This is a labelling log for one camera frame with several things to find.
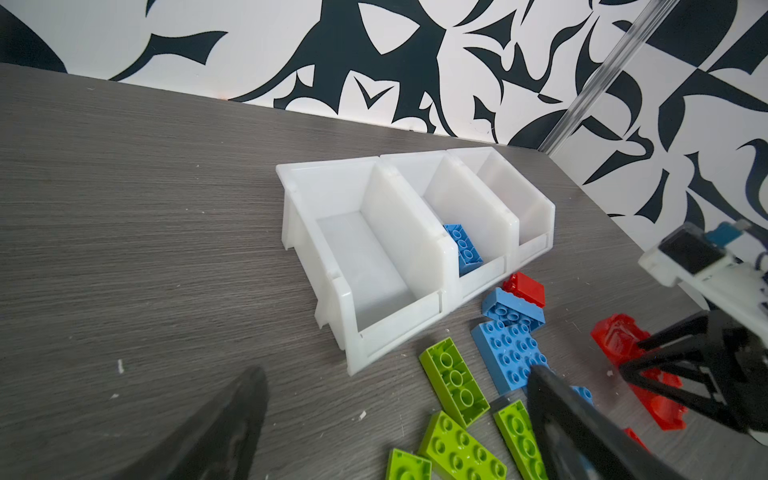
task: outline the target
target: red plastic piece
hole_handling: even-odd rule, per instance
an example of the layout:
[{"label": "red plastic piece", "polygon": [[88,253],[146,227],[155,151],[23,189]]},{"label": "red plastic piece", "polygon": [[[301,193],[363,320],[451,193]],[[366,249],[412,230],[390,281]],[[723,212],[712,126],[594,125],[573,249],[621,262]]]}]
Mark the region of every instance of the red plastic piece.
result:
[{"label": "red plastic piece", "polygon": [[645,446],[642,440],[640,440],[640,437],[637,436],[637,433],[634,432],[633,429],[624,429],[624,433],[629,435],[629,438],[633,439],[635,442],[639,443],[641,447],[645,449],[646,452],[650,453],[650,450],[648,450],[648,447]]},{"label": "red plastic piece", "polygon": [[[608,361],[619,368],[622,363],[636,359],[645,353],[645,350],[637,346],[637,342],[648,338],[650,333],[637,328],[631,316],[619,313],[598,322],[592,329],[591,335],[608,357]],[[670,375],[659,369],[645,370],[642,375],[675,388],[683,386],[679,376]],[[688,411],[687,407],[638,386],[632,384],[629,386],[662,430],[682,430],[686,427],[683,414]]]},{"label": "red plastic piece", "polygon": [[524,273],[517,272],[510,275],[502,284],[502,290],[544,308],[544,285]]}]

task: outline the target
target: wood grain surface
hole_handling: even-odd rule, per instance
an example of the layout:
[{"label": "wood grain surface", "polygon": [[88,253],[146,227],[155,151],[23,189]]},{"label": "wood grain surface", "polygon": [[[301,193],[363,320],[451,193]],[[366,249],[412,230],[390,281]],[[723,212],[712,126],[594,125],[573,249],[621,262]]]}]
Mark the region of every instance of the wood grain surface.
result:
[{"label": "wood grain surface", "polygon": [[[350,378],[280,242],[276,164],[475,143],[11,65],[0,84],[0,478],[108,477],[251,364],[271,393],[259,480],[383,478],[440,407],[417,355],[446,336],[497,397],[469,335],[482,296]],[[662,432],[607,374],[595,322],[655,331],[696,307],[546,156],[498,151],[557,206],[554,249],[525,268],[551,367],[688,478],[768,477],[751,438],[694,412]],[[469,431],[518,477],[489,415]]]}]

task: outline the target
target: black and white patterned wall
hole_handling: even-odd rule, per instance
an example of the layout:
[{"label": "black and white patterned wall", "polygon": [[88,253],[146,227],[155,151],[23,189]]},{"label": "black and white patterned wall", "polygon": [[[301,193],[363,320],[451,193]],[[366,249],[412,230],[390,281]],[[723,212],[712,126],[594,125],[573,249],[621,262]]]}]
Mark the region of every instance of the black and white patterned wall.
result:
[{"label": "black and white patterned wall", "polygon": [[649,0],[0,0],[0,61],[536,148]]},{"label": "black and white patterned wall", "polygon": [[[681,0],[553,160],[645,250],[685,220],[768,239],[768,2]],[[742,237],[743,260],[764,249]]]}]

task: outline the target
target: white plastic bin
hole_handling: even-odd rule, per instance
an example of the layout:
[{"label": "white plastic bin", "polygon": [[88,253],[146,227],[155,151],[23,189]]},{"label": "white plastic bin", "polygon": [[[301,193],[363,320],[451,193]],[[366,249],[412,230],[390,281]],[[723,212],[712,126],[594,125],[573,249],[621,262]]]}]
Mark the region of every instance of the white plastic bin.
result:
[{"label": "white plastic bin", "polygon": [[402,175],[377,160],[277,166],[283,244],[296,249],[318,325],[330,325],[350,375],[444,316],[444,297],[458,289],[453,240]]},{"label": "white plastic bin", "polygon": [[460,223],[483,259],[482,266],[458,279],[462,295],[453,308],[517,264],[518,218],[461,160],[447,151],[381,158],[400,171],[440,224]]},{"label": "white plastic bin", "polygon": [[552,248],[554,204],[493,147],[448,150],[475,172],[520,220],[516,269]]},{"label": "white plastic bin", "polygon": [[[350,375],[551,248],[554,205],[541,192],[490,147],[454,152],[277,166],[283,245]],[[464,227],[482,266],[458,276],[444,223]]]}]

